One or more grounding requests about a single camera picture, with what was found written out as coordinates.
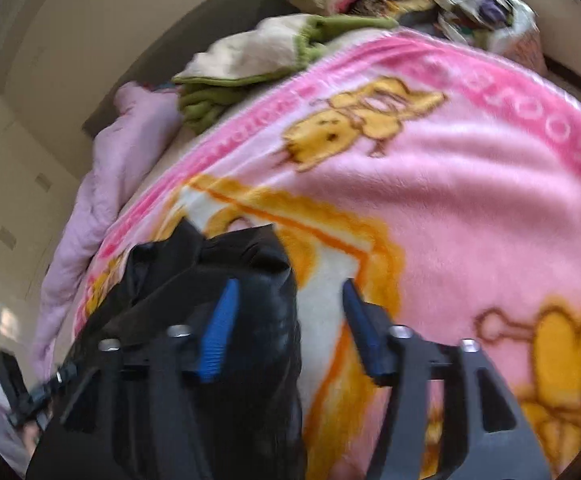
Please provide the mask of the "person's left hand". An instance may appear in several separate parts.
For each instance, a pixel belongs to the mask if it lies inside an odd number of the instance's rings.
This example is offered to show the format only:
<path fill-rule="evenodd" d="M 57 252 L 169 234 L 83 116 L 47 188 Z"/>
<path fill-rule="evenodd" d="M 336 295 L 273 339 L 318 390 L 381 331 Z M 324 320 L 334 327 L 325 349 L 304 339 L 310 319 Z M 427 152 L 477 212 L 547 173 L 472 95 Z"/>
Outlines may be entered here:
<path fill-rule="evenodd" d="M 25 445 L 25 449 L 29 456 L 33 456 L 36 452 L 36 447 L 38 446 L 43 431 L 36 422 L 28 422 L 27 425 L 23 426 L 19 431 L 22 443 Z"/>

